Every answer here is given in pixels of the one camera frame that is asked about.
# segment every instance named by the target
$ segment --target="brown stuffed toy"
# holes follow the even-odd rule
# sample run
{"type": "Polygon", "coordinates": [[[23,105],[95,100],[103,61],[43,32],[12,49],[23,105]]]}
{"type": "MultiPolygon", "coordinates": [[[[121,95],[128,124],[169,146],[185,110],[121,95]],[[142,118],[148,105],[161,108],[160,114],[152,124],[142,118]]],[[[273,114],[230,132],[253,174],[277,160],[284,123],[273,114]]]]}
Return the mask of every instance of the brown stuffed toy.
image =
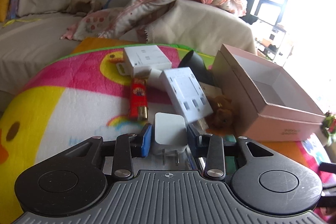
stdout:
{"type": "Polygon", "coordinates": [[[224,95],[215,98],[207,96],[207,99],[213,110],[213,113],[205,118],[209,127],[218,129],[229,128],[234,119],[234,109],[231,105],[231,99],[224,95]]]}

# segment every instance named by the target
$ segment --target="lighter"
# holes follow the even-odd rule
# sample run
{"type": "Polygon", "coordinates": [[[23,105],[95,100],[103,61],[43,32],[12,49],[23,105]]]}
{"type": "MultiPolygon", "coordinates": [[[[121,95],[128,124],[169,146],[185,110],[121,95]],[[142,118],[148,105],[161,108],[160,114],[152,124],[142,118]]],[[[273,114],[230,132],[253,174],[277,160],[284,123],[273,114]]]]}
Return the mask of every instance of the lighter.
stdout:
{"type": "Polygon", "coordinates": [[[131,120],[147,120],[147,111],[146,81],[144,79],[133,78],[128,117],[131,120]]]}

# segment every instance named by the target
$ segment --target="white cardboard box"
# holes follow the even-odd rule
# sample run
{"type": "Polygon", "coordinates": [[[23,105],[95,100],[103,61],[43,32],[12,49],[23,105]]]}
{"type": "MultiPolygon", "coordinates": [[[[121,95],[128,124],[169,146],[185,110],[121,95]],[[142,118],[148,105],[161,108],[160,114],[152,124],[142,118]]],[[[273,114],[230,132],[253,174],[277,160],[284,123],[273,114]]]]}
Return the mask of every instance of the white cardboard box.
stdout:
{"type": "Polygon", "coordinates": [[[212,73],[232,99],[234,130],[256,141],[305,140],[318,130],[323,112],[280,66],[243,50],[222,45],[212,73]]]}
{"type": "Polygon", "coordinates": [[[147,77],[151,69],[171,68],[171,62],[156,45],[125,47],[124,60],[132,77],[147,77]]]}

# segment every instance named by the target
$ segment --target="pink box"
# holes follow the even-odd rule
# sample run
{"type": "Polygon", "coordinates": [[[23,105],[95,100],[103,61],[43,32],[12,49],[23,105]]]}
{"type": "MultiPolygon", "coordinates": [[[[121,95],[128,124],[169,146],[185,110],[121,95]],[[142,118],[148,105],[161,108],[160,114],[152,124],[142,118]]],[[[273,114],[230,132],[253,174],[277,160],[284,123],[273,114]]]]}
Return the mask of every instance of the pink box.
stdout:
{"type": "Polygon", "coordinates": [[[238,110],[234,130],[256,141],[305,140],[319,129],[323,112],[280,66],[222,45],[212,73],[238,110]]]}

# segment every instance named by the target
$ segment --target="white plastic device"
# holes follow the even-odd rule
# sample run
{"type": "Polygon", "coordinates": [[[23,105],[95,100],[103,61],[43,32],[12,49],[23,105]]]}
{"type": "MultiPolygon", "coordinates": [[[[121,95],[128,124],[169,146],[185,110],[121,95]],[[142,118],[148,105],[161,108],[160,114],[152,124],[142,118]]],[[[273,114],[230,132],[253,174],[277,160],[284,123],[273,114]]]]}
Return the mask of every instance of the white plastic device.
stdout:
{"type": "Polygon", "coordinates": [[[166,69],[160,75],[177,114],[189,124],[213,113],[205,94],[189,67],[166,69]]]}
{"type": "Polygon", "coordinates": [[[152,151],[155,155],[175,156],[176,153],[184,152],[188,144],[184,118],[175,114],[156,113],[154,140],[152,151]]]}

